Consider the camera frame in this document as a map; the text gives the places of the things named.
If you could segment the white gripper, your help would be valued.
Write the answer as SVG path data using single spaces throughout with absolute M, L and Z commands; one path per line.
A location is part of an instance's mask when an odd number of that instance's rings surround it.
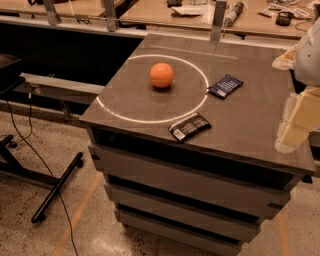
M 303 35 L 297 45 L 277 57 L 272 67 L 294 68 L 295 78 L 310 86 L 320 86 L 320 18 Z M 300 94 L 290 93 L 279 125 L 275 149 L 291 153 L 298 149 L 309 134 L 320 126 L 320 87 L 307 87 Z

